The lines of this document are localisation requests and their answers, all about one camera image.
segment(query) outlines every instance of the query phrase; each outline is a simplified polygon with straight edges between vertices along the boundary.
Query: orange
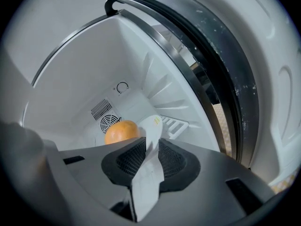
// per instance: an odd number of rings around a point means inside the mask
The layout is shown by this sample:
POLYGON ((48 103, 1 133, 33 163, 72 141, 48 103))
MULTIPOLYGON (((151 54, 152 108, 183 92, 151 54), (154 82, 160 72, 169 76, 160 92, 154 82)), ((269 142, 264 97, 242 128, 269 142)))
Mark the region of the orange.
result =
POLYGON ((107 130, 104 142, 107 145, 135 137, 140 137, 140 131, 135 122, 119 121, 116 124, 111 125, 107 130))

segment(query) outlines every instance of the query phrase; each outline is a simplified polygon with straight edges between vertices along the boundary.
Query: white plastic tool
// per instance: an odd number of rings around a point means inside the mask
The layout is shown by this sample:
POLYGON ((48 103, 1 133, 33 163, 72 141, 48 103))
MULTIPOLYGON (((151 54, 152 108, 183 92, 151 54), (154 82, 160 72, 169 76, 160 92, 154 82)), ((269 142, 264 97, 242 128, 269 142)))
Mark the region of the white plastic tool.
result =
POLYGON ((159 199, 159 185, 164 181, 158 159, 158 140, 163 123, 158 115, 152 115, 139 124, 142 136, 146 137, 146 157, 132 181, 132 196, 137 222, 141 221, 159 199))

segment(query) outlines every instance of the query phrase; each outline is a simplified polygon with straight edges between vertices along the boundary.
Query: metal trim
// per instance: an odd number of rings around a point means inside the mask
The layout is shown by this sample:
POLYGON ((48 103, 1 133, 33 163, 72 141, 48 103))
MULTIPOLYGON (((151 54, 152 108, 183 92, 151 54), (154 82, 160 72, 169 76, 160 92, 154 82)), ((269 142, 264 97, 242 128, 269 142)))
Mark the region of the metal trim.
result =
POLYGON ((180 56, 177 50, 155 29, 153 29, 150 25, 144 22, 142 19, 137 17, 136 15, 122 10, 119 12, 123 17, 127 18, 139 28, 141 28, 147 35, 149 35, 160 47, 161 49, 169 56, 169 58, 173 61, 175 66, 179 69, 182 73, 186 81, 191 86, 192 90, 194 91, 196 97, 198 98, 199 102, 201 103, 204 111, 209 119, 209 122, 213 128, 216 140, 218 142, 220 151, 226 154, 226 146, 224 143, 224 138, 222 135, 222 129, 218 122, 217 116, 213 109, 212 104, 210 103, 209 98, 205 90, 203 89, 202 85, 196 78, 193 71, 190 69, 186 61, 180 56))
POLYGON ((217 92, 230 132, 233 157, 248 167, 258 135, 259 103, 251 67, 234 35, 195 0, 116 1, 146 12, 190 50, 217 92))
POLYGON ((53 55, 55 55, 55 53, 62 47, 64 46, 70 39, 72 39, 75 35, 77 35, 78 33, 80 33, 81 31, 85 30, 86 28, 92 26, 93 24, 100 22, 106 18, 108 18, 109 16, 107 15, 103 15, 101 17, 98 17, 92 21, 90 21, 89 23, 86 23, 85 25, 83 25, 82 27, 80 27, 79 29, 75 30, 73 33, 71 33, 70 35, 68 35, 48 56, 47 58, 44 60, 44 62, 42 63, 41 67, 38 69, 37 73, 35 74, 33 80, 32 80, 32 86, 35 86, 35 83, 37 81, 37 79, 39 78, 40 74, 42 73, 43 69, 45 68, 46 64, 48 63, 48 61, 52 58, 53 55))

